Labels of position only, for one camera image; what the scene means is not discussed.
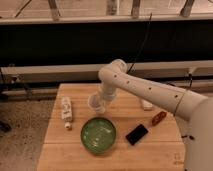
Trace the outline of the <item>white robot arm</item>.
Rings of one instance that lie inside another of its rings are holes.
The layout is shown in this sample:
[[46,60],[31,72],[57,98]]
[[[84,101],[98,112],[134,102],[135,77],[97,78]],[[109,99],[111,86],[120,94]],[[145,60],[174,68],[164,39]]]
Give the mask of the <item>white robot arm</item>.
[[112,101],[120,88],[185,120],[188,131],[183,171],[213,171],[213,97],[131,76],[121,59],[103,66],[98,78],[103,100]]

